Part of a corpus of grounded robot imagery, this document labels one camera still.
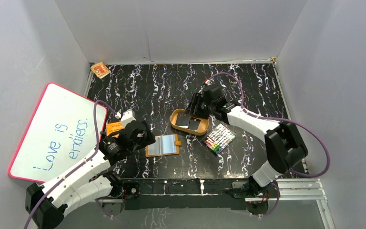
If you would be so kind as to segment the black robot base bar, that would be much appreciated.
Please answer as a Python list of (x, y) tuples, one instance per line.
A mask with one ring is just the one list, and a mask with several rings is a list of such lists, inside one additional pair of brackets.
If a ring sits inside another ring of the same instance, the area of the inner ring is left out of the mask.
[(247, 178), (125, 178), (120, 190), (118, 196), (97, 200), (108, 216), (113, 214), (108, 207), (119, 204), (121, 210), (229, 208), (262, 217), (272, 213), (277, 206), (269, 202), (280, 198), (277, 182), (257, 187)]

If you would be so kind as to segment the yellow oval tray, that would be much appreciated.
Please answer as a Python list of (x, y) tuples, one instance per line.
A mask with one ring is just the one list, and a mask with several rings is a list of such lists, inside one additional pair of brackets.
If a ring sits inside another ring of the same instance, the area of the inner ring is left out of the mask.
[(170, 123), (174, 129), (201, 136), (206, 134), (210, 122), (208, 119), (190, 116), (184, 109), (176, 109), (172, 112)]

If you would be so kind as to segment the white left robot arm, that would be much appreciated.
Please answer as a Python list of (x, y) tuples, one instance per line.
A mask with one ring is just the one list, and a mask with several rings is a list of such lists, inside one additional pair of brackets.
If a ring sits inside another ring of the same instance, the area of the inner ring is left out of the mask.
[(52, 180), (26, 190), (25, 209), (29, 221), (39, 229), (56, 228), (73, 210), (102, 197), (126, 194), (124, 181), (111, 171), (131, 153), (155, 143), (155, 136), (144, 119), (128, 110), (121, 118), (122, 128), (106, 135), (87, 156)]

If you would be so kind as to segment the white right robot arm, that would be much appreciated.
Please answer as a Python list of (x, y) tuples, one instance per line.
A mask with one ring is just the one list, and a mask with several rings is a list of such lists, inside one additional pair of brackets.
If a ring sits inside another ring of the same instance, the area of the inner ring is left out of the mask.
[(256, 198), (266, 194), (270, 183), (308, 155), (295, 124), (258, 117), (238, 102), (228, 101), (220, 85), (211, 84), (195, 93), (185, 111), (196, 118), (207, 119), (212, 115), (247, 131), (265, 144), (267, 161), (249, 177), (249, 190)]

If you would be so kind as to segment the orange leather card holder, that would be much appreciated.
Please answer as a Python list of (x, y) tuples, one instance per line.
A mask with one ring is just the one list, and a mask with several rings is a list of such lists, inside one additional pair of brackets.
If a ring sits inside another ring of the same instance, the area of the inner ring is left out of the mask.
[(171, 155), (178, 155), (180, 153), (180, 147), (182, 142), (179, 140), (178, 135), (160, 135), (160, 150), (161, 153), (156, 156), (171, 156)]

